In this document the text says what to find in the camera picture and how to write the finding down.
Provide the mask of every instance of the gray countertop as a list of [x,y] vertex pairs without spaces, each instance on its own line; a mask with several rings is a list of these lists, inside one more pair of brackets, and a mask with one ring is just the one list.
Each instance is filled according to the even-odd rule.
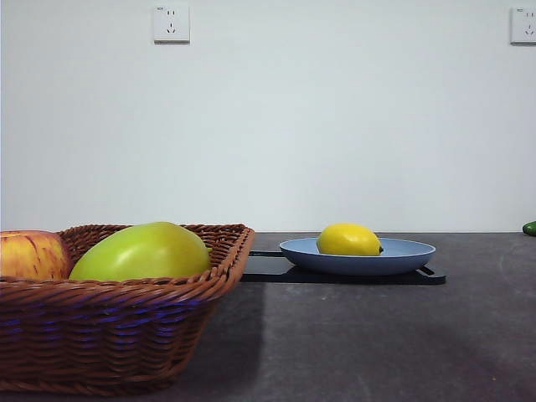
[[[259,233],[278,250],[307,233]],[[438,286],[240,283],[169,389],[129,401],[536,401],[536,238],[381,234],[434,245]],[[0,393],[0,401],[101,400]]]

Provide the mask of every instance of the plate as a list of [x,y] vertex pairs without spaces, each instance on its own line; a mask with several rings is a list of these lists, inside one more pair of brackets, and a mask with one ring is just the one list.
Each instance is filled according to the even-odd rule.
[[418,241],[380,237],[381,255],[331,255],[317,248],[317,238],[288,240],[279,246],[293,264],[308,270],[338,275],[383,276],[414,271],[424,266],[436,248]]

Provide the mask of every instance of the wall socket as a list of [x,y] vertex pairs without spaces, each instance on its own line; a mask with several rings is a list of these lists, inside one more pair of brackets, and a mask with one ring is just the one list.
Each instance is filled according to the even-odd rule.
[[536,8],[512,8],[510,44],[536,44]]
[[158,6],[152,14],[155,44],[187,44],[190,42],[190,12],[187,4]]

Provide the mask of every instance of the wicker basket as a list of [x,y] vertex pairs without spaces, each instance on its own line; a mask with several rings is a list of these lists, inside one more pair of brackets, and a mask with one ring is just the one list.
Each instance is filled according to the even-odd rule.
[[[125,227],[59,235],[77,261]],[[112,396],[168,387],[242,277],[254,237],[242,224],[185,227],[212,247],[211,271],[123,282],[0,277],[0,390]]]

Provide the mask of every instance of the green mango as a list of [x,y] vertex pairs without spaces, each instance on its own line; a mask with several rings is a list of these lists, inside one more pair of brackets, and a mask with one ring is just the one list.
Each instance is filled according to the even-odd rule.
[[523,233],[529,236],[536,236],[536,220],[523,225]]
[[69,279],[127,279],[191,276],[210,269],[209,249],[194,232],[169,222],[119,230],[91,247]]

